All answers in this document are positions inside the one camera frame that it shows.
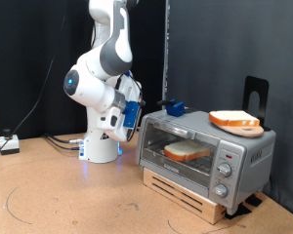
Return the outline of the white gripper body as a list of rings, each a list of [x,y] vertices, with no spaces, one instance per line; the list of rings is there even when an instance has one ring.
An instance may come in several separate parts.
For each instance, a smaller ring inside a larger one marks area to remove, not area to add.
[[[126,141],[134,131],[140,111],[141,84],[131,76],[121,76],[113,101],[112,120],[114,124],[112,137]]]

